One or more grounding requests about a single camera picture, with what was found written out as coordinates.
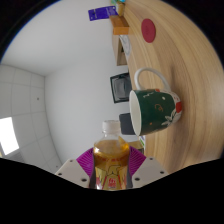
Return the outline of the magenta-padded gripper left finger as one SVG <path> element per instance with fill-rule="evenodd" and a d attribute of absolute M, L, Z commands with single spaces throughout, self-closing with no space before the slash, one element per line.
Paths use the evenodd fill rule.
<path fill-rule="evenodd" d="M 55 175 L 78 186 L 94 188 L 95 172 L 93 149 L 88 149 L 77 159 L 68 159 Z"/>

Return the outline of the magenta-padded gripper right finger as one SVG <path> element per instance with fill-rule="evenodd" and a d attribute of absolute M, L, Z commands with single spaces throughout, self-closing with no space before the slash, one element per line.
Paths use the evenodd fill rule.
<path fill-rule="evenodd" d="M 134 147 L 128 160 L 128 188 L 140 188 L 168 175 L 154 157 L 146 157 Z"/>

